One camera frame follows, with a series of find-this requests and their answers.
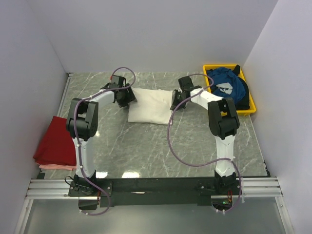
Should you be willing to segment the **white t-shirt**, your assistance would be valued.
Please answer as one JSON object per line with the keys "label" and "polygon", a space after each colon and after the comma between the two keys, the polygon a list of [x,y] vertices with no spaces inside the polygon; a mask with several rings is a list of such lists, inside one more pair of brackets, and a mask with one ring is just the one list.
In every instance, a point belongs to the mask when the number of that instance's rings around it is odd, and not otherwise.
{"label": "white t-shirt", "polygon": [[129,104],[128,121],[167,125],[172,114],[173,91],[133,88],[136,101]]}

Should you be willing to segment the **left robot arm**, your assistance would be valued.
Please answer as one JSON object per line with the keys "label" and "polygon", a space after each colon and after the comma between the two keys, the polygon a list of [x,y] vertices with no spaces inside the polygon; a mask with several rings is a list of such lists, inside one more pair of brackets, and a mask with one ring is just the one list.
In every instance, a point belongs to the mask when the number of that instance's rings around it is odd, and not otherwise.
{"label": "left robot arm", "polygon": [[136,100],[131,84],[125,77],[117,75],[111,75],[110,82],[97,93],[72,99],[66,121],[66,130],[70,133],[76,151],[77,169],[71,185],[72,191],[91,196],[99,189],[92,159],[92,141],[98,130],[99,109],[115,102],[124,108]]}

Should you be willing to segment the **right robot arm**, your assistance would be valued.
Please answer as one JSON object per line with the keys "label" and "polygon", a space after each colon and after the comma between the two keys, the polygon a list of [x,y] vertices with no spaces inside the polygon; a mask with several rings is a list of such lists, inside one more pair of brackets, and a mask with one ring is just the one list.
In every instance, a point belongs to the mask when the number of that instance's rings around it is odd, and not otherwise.
{"label": "right robot arm", "polygon": [[237,184],[238,169],[234,165],[234,140],[240,126],[234,100],[230,97],[219,97],[195,86],[190,76],[178,79],[180,89],[174,90],[173,111],[167,126],[167,142],[169,149],[177,157],[170,142],[170,124],[175,112],[186,107],[187,102],[197,104],[208,111],[209,128],[216,142],[216,159],[194,167],[216,163],[214,170],[214,190],[224,195]]}

